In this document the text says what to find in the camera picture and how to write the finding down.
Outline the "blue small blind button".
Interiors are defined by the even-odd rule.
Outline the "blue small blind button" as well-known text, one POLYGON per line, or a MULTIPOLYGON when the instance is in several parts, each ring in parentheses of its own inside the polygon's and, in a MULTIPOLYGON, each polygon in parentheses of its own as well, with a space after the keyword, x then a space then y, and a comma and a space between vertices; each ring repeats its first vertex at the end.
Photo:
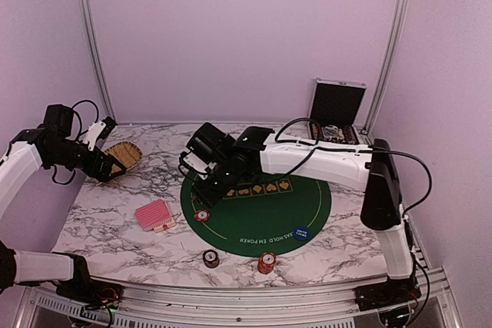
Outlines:
POLYGON ((304 226, 295 227, 293 237, 295 240, 307 241, 311 237, 311 230, 304 226))

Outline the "red poker chip stack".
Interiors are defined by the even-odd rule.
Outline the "red poker chip stack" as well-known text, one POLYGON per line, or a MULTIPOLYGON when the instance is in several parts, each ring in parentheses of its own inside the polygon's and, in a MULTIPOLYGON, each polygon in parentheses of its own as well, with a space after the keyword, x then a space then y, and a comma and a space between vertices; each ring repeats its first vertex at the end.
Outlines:
POLYGON ((274 253, 263 253, 258 260, 258 271, 262 274, 269 274, 273 271, 277 263, 277 258, 274 253))

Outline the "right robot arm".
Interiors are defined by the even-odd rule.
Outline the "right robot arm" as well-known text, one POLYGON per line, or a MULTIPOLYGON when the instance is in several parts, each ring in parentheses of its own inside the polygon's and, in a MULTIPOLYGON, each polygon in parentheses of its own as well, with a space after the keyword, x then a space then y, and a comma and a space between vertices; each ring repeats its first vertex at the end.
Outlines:
POLYGON ((415 266, 399 177, 387 142, 376 141, 373 147, 334 144, 282 137, 282 132, 250 126, 234 138, 211 123, 200 126, 179 157, 179 164, 196 175, 195 198, 213 207, 240 181, 260 174, 293 174, 364 192, 360 219, 375 232, 387 268, 381 297, 399 302, 411 290, 415 266))

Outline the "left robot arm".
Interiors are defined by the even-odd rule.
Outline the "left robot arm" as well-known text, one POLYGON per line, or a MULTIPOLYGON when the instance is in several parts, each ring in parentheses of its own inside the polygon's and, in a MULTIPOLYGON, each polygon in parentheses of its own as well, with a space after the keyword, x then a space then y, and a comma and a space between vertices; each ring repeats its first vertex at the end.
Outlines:
MULTIPOLYGON (((20 131, 8 144, 1 158, 1 210, 6 211, 25 182, 38 170, 59 166, 80 170, 88 177, 107 183, 126 173, 116 157, 97 146, 115 128, 107 117, 93 123, 86 133, 71 139, 72 122, 80 114, 63 104, 49 105, 44 121, 32 129, 20 131)), ((1 246, 1 288, 14 285, 57 282, 58 294, 90 303, 103 291, 112 291, 94 281, 84 257, 72 253, 40 253, 1 246)))

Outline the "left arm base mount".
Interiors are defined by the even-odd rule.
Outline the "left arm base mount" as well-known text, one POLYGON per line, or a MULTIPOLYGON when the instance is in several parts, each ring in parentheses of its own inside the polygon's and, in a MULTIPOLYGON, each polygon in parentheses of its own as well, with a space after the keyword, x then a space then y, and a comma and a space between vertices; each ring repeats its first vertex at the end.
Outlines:
POLYGON ((116 283, 94 280, 89 285, 75 282, 60 282, 56 287, 59 296, 76 300, 92 306, 117 306, 123 292, 123 286, 116 283))

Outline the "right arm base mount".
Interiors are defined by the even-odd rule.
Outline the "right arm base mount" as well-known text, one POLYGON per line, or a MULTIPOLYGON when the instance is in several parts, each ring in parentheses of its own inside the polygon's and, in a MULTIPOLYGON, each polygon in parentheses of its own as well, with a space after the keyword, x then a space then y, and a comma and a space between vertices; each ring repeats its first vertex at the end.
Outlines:
POLYGON ((422 296, 418 287, 393 287, 386 283, 376 283, 354 289, 355 302, 360 311, 382 309, 407 303, 422 296))

